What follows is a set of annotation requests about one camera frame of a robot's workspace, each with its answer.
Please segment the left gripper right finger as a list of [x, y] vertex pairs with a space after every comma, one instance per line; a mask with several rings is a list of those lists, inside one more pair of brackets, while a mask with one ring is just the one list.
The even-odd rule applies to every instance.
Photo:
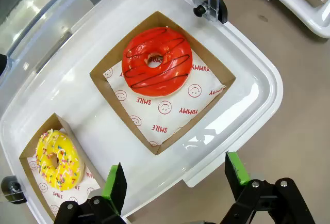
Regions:
[[252, 179], [236, 152], [225, 154], [225, 175], [235, 203], [221, 223], [251, 223], [257, 212], [267, 212], [274, 223], [315, 223], [293, 179]]

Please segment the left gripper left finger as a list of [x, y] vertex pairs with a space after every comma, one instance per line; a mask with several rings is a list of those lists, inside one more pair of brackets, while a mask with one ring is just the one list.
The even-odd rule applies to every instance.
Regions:
[[102, 189], [92, 191], [92, 197], [83, 204], [63, 202], [54, 223], [125, 223], [121, 211], [126, 191], [122, 165], [113, 165]]

